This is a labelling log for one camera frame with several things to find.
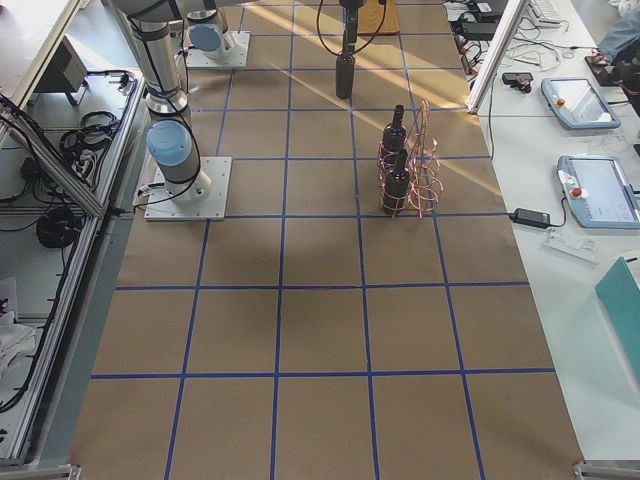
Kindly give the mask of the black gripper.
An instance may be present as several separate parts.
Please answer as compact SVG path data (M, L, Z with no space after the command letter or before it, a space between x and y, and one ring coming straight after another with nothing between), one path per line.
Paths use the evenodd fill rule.
M358 39L359 9L363 6L362 0L340 0L343 8L344 32L342 49L340 53L355 54Z

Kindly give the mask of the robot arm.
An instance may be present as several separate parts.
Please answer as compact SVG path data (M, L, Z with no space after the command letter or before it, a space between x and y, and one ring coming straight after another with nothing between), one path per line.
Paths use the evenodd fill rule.
M222 58L236 46L224 10L216 4L211 9L188 13L187 23L191 44L208 58Z
M147 148L165 177L170 201L203 192L200 152L190 125L187 93L180 85L170 42L170 24L185 21L203 52L222 52L232 38L223 9L230 1L115 1L133 35L138 65L147 80L147 108L155 122Z

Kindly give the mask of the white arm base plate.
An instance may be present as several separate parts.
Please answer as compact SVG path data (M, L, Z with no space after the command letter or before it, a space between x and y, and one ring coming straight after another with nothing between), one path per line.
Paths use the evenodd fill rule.
M225 34L215 28L190 28L190 44L186 63L191 70L244 69L250 43L249 31L231 31Z
M144 218L148 221L221 221L225 217L232 170L231 157L202 157L199 176L189 189L169 183L158 167L150 191Z

